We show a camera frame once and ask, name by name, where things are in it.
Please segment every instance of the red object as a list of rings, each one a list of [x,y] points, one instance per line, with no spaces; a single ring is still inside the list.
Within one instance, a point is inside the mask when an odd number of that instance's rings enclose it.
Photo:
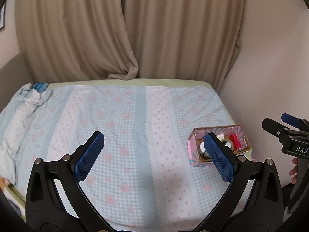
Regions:
[[[241,148],[242,148],[242,147],[241,147],[241,144],[240,144],[240,142],[239,142],[239,139],[238,139],[237,134],[235,134],[235,133],[231,134],[231,135],[229,136],[229,139],[233,142],[234,147],[235,147],[236,149],[241,149]]]

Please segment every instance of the beige curtain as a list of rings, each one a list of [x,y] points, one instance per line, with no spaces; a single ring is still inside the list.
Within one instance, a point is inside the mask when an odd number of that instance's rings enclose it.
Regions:
[[[122,8],[140,78],[219,90],[239,51],[244,0],[122,0]]]
[[[219,90],[239,51],[243,7],[244,0],[16,0],[15,18],[37,81],[139,72]]]
[[[121,0],[16,0],[21,52],[36,81],[132,79]]]

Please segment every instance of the cardboard box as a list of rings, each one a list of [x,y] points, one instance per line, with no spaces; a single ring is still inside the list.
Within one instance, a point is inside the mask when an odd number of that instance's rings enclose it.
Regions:
[[[237,134],[242,149],[235,150],[234,153],[236,155],[245,154],[251,151],[248,138],[241,125],[194,128],[189,136],[189,141],[187,145],[189,159],[194,167],[200,167],[200,166],[204,167],[212,165],[211,159],[205,158],[197,149],[203,142],[205,135],[210,132],[213,132],[215,135],[224,134],[225,136],[231,135],[233,133]]]

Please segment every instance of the blue gripper pad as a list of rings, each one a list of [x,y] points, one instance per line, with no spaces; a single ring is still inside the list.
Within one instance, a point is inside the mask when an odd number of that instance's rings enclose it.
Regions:
[[[295,128],[300,128],[301,126],[301,120],[299,118],[296,118],[290,114],[284,113],[281,115],[281,120],[284,123],[287,123]]]
[[[93,164],[104,147],[104,136],[94,132],[84,145],[79,146],[72,154],[71,170],[76,182],[84,181]]]
[[[205,136],[204,147],[221,178],[232,184],[238,167],[236,155],[229,147],[224,146],[214,133]]]

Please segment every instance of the blue label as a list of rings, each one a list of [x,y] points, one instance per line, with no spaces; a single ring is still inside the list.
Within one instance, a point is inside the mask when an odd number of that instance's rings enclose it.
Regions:
[[[42,93],[46,90],[46,88],[49,86],[48,83],[35,83],[33,88],[38,92]]]

